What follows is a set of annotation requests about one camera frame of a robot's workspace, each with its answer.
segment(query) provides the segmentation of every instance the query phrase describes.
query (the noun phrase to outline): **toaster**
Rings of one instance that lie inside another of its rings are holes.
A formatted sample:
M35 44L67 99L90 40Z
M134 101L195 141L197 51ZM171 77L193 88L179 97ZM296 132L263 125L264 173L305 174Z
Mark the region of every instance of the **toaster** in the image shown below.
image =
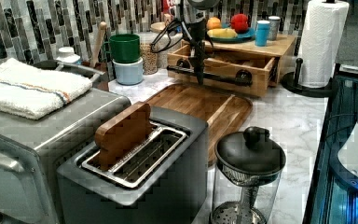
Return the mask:
M208 124L153 106L149 120L153 132L107 171L90 162L95 142L58 168L66 223L193 221L207 193Z

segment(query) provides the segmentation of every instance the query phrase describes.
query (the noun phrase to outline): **red apple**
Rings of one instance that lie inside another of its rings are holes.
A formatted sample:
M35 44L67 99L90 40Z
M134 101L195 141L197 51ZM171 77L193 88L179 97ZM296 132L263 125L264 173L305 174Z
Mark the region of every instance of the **red apple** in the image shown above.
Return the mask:
M237 34L245 33L248 28L248 16L237 14L231 18L231 29L234 29Z

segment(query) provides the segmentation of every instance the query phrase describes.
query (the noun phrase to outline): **toaster slot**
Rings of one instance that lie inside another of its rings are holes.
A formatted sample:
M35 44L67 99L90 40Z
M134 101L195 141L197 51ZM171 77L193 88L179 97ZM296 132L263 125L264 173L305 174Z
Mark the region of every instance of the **toaster slot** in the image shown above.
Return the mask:
M186 138L186 133L159 124L140 146L133 148L108 171L101 170L93 162L99 151L81 162L81 167L123 187L138 188Z
M140 178L150 174L154 164L159 163L173 150L172 147L180 137L180 134L170 130L162 131L132 158L125 161L114 172L114 176L130 183L137 182Z

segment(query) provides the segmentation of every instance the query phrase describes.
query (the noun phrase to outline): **stainless steel appliance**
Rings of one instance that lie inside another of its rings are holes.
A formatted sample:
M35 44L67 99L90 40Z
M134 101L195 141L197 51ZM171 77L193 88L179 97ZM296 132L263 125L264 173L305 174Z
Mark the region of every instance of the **stainless steel appliance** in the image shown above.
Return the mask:
M206 198L208 124L152 107L154 131L103 172L94 142L58 169L66 223L191 223Z
M0 112L0 212L25 223L62 223L57 168L130 105L91 89L40 120Z
M217 143L212 224L266 224L286 164L269 131L249 127Z

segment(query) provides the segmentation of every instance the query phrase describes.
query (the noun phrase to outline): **blue cup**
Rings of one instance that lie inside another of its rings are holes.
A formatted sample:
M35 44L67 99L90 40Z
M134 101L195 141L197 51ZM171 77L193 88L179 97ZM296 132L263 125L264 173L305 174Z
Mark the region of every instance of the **blue cup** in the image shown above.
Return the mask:
M265 47L269 38L269 21L258 21L255 30L255 45Z

